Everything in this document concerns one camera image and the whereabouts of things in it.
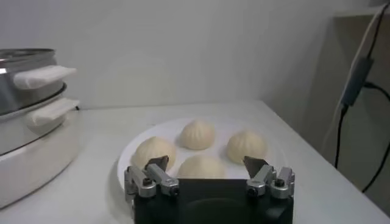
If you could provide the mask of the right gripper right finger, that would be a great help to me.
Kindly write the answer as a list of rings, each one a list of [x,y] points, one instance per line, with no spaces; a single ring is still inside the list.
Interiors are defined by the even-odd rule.
[[[290,167],[282,167],[279,173],[264,159],[245,156],[243,163],[250,179],[246,181],[246,192],[250,197],[263,196],[269,191],[272,198],[287,199],[293,197],[295,173]]]

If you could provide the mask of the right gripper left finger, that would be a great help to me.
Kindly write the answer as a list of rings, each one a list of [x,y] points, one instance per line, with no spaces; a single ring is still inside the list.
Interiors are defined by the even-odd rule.
[[[163,195],[177,197],[180,194],[179,180],[165,172],[168,162],[169,156],[165,155],[150,159],[143,169],[128,166],[124,171],[126,201],[131,201],[136,196],[152,198],[156,196],[158,186]]]

